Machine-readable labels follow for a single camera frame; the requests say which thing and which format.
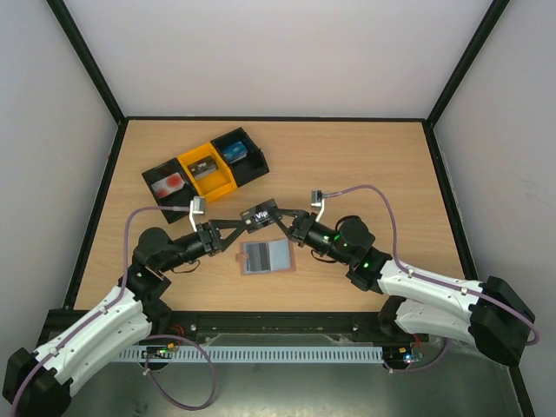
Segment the black VIP credit card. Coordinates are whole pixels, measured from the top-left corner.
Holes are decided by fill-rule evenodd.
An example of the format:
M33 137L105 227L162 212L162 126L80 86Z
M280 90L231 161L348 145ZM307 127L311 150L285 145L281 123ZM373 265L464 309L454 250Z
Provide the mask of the black VIP credit card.
M269 199L240 213L249 234L275 223L272 213L277 208L275 199Z

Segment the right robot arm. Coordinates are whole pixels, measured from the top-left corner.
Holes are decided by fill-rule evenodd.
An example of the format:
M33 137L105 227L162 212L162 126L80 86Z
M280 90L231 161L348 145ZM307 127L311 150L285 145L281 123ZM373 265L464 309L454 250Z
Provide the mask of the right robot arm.
M357 215L334 228L304 210L274 208L269 215L286 237L348 268L347 278L362 291L388 295L381 334L395 341L404 334L433 334L475 346L492 361L520 363L534 323L532 310L503 279L458 280L415 268L374 247L374 236Z

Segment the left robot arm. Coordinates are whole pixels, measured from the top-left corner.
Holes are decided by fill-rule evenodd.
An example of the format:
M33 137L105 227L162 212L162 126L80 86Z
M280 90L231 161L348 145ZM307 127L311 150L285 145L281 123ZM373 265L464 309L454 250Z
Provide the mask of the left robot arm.
M220 254L244 230L242 221L212 220L177 239L162 228L143 231L135 249L123 250L122 277L96 306L50 341L8 359L2 394L11 415L61 416L126 348L140 341L186 342L170 328L172 310L162 301L170 285L166 272Z

